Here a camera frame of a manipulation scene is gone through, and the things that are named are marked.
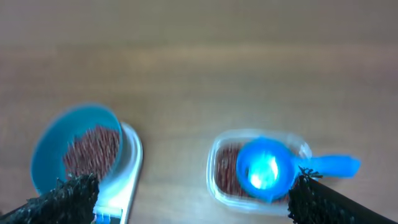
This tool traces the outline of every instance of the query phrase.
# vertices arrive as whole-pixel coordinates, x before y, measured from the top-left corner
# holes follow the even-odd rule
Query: bowl rim
[[[119,150],[118,150],[115,161],[113,162],[111,168],[109,169],[108,173],[105,175],[105,177],[103,178],[103,180],[101,180],[101,182],[99,184],[101,184],[102,182],[107,182],[109,180],[109,178],[112,176],[112,173],[115,170],[117,164],[119,163],[119,161],[121,159],[121,151],[123,149],[123,130],[121,127],[121,123],[118,120],[118,117],[113,112],[113,110],[111,110],[110,108],[108,108],[105,105],[102,105],[101,103],[95,103],[95,102],[80,103],[80,104],[71,106],[71,107],[67,108],[66,110],[60,112],[53,119],[50,120],[49,124],[46,126],[46,128],[44,129],[44,131],[42,132],[42,134],[40,135],[39,139],[37,140],[37,142],[35,144],[34,151],[32,153],[31,159],[30,159],[30,179],[33,183],[34,188],[36,189],[36,192],[39,195],[46,193],[46,192],[41,191],[38,188],[37,184],[35,183],[35,180],[33,178],[33,173],[32,173],[34,161],[37,159],[37,151],[38,151],[39,146],[44,143],[46,136],[58,125],[59,121],[64,119],[68,114],[77,112],[77,111],[85,109],[85,108],[98,108],[98,109],[104,110],[107,113],[109,113],[115,119],[115,121],[117,121],[117,123],[118,123]]]

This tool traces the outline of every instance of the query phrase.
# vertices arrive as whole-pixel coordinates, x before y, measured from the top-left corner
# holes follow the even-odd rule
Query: blue light
[[[268,189],[278,179],[278,165],[275,156],[263,154],[249,167],[248,179],[257,189]]]

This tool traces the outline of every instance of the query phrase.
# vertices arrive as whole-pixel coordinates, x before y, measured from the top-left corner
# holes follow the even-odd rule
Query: plastic container
[[[234,143],[246,143],[260,136],[272,138],[284,143],[294,154],[302,158],[311,158],[312,151],[298,135],[261,129],[237,129],[220,134],[214,141],[207,160],[206,181],[210,194],[227,207],[244,213],[286,216],[289,214],[287,203],[266,203],[255,198],[238,197],[222,192],[216,184],[216,156],[223,146]]]

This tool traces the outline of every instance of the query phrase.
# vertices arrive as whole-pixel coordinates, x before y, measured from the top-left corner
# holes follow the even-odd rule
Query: blue plastic scoop
[[[288,193],[301,173],[299,167],[327,177],[352,178],[360,166],[361,161],[348,155],[301,159],[279,141],[258,138],[241,149],[236,175],[249,195],[272,202]]]

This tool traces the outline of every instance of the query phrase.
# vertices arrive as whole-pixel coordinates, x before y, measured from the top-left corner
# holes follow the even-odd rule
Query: red grain
[[[254,200],[241,187],[236,176],[236,159],[242,144],[235,143],[221,147],[216,155],[215,181],[218,188],[227,195]],[[289,195],[278,198],[273,203],[287,203]]]
[[[62,158],[67,179],[69,174],[94,173],[102,180],[115,162],[119,151],[119,132],[96,126],[69,144],[67,154]]]

